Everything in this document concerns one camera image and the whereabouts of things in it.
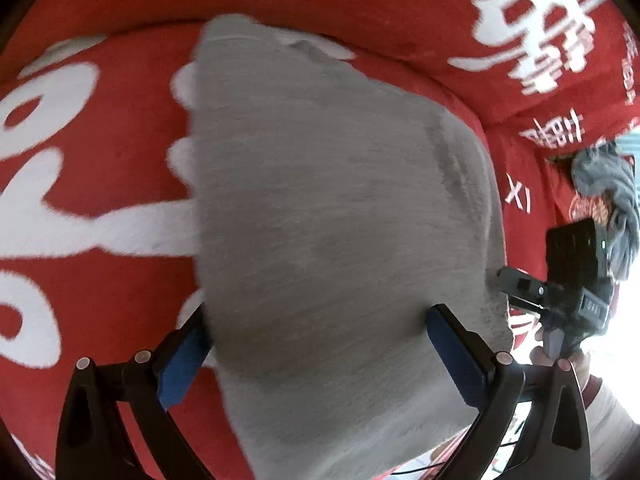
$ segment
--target gray garment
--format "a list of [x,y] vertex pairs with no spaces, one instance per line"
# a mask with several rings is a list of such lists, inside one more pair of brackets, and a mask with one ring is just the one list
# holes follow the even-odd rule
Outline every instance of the gray garment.
[[424,330],[511,348],[487,152],[442,106],[241,16],[204,29],[198,278],[257,480],[369,480],[475,417]]
[[604,144],[578,153],[571,173],[578,193],[598,196],[608,191],[611,195],[608,257],[613,277],[623,282],[629,277],[640,247],[640,212],[633,169],[618,155],[614,144]]

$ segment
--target gray cloth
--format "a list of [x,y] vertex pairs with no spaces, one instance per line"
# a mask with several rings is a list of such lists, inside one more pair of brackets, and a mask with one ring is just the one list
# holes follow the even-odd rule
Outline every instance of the gray cloth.
[[468,425],[424,330],[511,348],[487,152],[442,106],[239,16],[204,29],[198,278],[257,480],[369,480]]
[[575,156],[572,179],[584,196],[609,192],[613,211],[607,227],[607,255],[613,277],[625,281],[640,247],[640,212],[631,165],[617,154],[614,144],[604,144]]

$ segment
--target black cable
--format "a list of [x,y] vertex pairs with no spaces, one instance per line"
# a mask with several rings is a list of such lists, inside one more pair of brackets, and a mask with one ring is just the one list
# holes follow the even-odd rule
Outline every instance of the black cable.
[[[506,444],[500,444],[498,447],[507,447],[507,446],[515,446],[518,442],[507,442]],[[438,462],[437,464],[431,464],[426,467],[420,467],[418,469],[411,469],[409,471],[400,471],[397,473],[391,473],[389,476],[400,476],[400,475],[408,475],[410,473],[418,473],[420,471],[427,471],[428,469],[434,469],[435,467],[440,467],[441,465],[445,465],[446,462]]]

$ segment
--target folded gray fabric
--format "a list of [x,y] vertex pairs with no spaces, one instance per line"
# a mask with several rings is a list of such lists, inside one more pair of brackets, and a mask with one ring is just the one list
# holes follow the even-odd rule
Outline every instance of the folded gray fabric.
[[257,480],[369,480],[468,425],[424,330],[511,347],[495,175],[442,106],[239,16],[196,51],[198,278]]
[[613,202],[607,227],[610,270],[614,278],[625,281],[640,247],[640,212],[631,165],[618,155],[614,144],[604,144],[575,156],[572,179],[584,196],[609,192]]

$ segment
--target sleeve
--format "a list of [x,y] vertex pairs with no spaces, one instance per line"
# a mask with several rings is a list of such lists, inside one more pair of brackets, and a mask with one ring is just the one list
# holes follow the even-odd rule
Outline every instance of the sleeve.
[[606,384],[600,387],[586,415],[591,443],[591,472],[598,480],[608,479],[639,437],[640,427]]

